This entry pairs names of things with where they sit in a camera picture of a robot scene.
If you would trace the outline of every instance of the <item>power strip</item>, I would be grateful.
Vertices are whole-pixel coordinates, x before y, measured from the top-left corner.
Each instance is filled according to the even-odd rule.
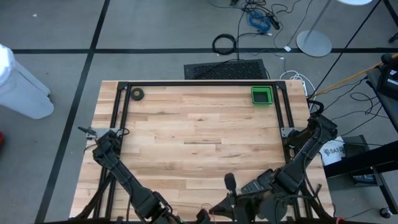
[[[303,81],[303,88],[304,88],[305,97],[308,97],[307,86],[305,85],[305,81]]]

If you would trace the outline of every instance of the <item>wooden table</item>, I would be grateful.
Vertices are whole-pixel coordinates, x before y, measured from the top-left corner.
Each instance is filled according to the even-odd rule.
[[[117,84],[102,82],[92,127],[109,127]],[[295,127],[306,127],[309,112],[302,84],[289,80],[286,85]],[[240,188],[265,170],[285,164],[275,106],[253,107],[250,86],[142,88],[144,99],[129,104],[126,128],[131,133],[124,137],[121,160],[143,186],[160,192],[183,220],[196,220],[201,207],[209,209],[208,203],[214,206],[224,199],[226,173],[235,175]],[[282,94],[279,96],[284,108]],[[92,149],[83,158],[71,217],[81,212],[98,188],[101,166],[93,160]],[[320,200],[325,210],[333,214],[319,157],[310,164],[307,174],[314,186],[322,184]],[[101,217],[107,195],[106,192]],[[117,184],[113,220],[126,216],[128,198]],[[304,217],[303,202],[299,204]],[[287,215],[294,217],[291,207]],[[131,208],[130,220],[133,219],[137,217]]]

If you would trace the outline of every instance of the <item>white cord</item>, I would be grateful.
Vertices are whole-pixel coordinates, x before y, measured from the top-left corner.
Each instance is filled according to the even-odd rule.
[[[299,73],[299,72],[296,72],[296,71],[294,71],[294,70],[289,70],[289,71],[286,71],[286,72],[282,73],[282,74],[280,75],[279,79],[282,79],[282,77],[283,77],[284,75],[286,75],[286,74],[288,74],[288,73],[290,73],[290,72],[295,73],[295,74],[294,74],[294,76],[290,77],[289,79],[291,79],[291,80],[301,80],[301,81],[305,82],[305,80],[303,80],[303,78],[304,78],[304,79],[306,79],[306,81],[311,85],[312,89],[313,89],[314,92],[315,92],[315,87],[314,87],[314,85],[312,84],[312,82],[311,82],[305,75],[303,75],[303,74],[301,74],[301,73]]]

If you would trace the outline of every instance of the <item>green container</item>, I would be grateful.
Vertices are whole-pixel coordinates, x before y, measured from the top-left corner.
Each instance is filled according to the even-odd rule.
[[[251,96],[254,106],[269,106],[274,102],[271,86],[252,86]]]

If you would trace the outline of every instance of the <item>white bucket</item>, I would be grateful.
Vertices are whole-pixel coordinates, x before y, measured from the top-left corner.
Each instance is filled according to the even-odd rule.
[[[15,61],[12,51],[0,44],[0,105],[40,119],[54,111],[49,94],[43,83]]]

